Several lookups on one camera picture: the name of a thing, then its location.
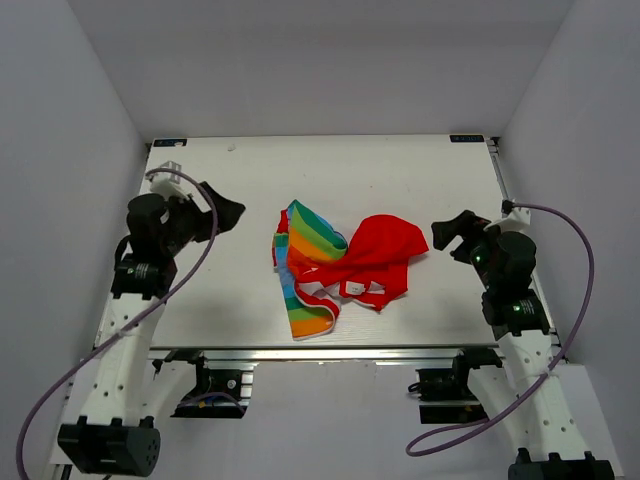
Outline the red rainbow kids jacket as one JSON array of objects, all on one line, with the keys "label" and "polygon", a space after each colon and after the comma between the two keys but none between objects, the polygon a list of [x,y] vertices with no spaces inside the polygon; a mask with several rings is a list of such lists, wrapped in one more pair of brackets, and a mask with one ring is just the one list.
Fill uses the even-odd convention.
[{"label": "red rainbow kids jacket", "polygon": [[408,290],[410,261],[429,251],[422,230],[388,214],[369,216],[346,239],[298,200],[281,211],[272,259],[292,338],[330,333],[351,301],[382,311]]}]

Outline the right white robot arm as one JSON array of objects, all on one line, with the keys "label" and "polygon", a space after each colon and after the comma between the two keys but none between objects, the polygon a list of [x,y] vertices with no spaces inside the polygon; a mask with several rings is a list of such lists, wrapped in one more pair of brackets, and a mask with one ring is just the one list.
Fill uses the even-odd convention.
[{"label": "right white robot arm", "polygon": [[453,361],[453,390],[477,398],[488,419],[481,429],[500,429],[516,451],[510,479],[612,479],[614,469],[597,458],[579,431],[554,368],[545,309],[532,287],[537,247],[524,234],[530,213],[505,211],[490,221],[465,210],[431,226],[433,246],[471,265],[483,287],[482,313],[499,349],[465,348]]}]

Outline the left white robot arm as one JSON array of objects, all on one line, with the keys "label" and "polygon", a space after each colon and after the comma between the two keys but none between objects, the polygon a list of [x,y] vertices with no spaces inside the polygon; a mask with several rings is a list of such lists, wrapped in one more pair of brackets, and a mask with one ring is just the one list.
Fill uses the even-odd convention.
[{"label": "left white robot arm", "polygon": [[97,373],[77,420],[62,424],[57,436],[84,474],[149,476],[158,462],[162,424],[185,396],[199,399],[210,390],[211,374],[195,355],[161,360],[154,379],[145,380],[151,341],[176,283],[177,255],[191,242],[210,245],[246,210],[208,183],[198,186],[208,210],[169,180],[154,182],[128,203],[129,233],[115,254]]}]

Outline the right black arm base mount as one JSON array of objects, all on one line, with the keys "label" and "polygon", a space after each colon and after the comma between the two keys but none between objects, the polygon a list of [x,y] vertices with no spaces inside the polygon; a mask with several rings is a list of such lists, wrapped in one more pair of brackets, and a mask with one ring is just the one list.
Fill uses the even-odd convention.
[{"label": "right black arm base mount", "polygon": [[420,401],[420,422],[445,425],[486,421],[484,408],[468,387],[470,372],[482,366],[503,364],[493,349],[468,347],[457,353],[448,368],[419,369],[418,381],[407,387],[407,393]]}]

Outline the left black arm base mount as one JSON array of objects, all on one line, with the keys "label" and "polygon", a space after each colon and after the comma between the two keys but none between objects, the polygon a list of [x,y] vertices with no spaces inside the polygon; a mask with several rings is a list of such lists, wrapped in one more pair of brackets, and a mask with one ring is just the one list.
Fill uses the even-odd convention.
[{"label": "left black arm base mount", "polygon": [[166,415],[182,419],[242,419],[248,410],[251,371],[209,360],[202,350],[173,349],[153,359],[152,386],[163,397]]}]

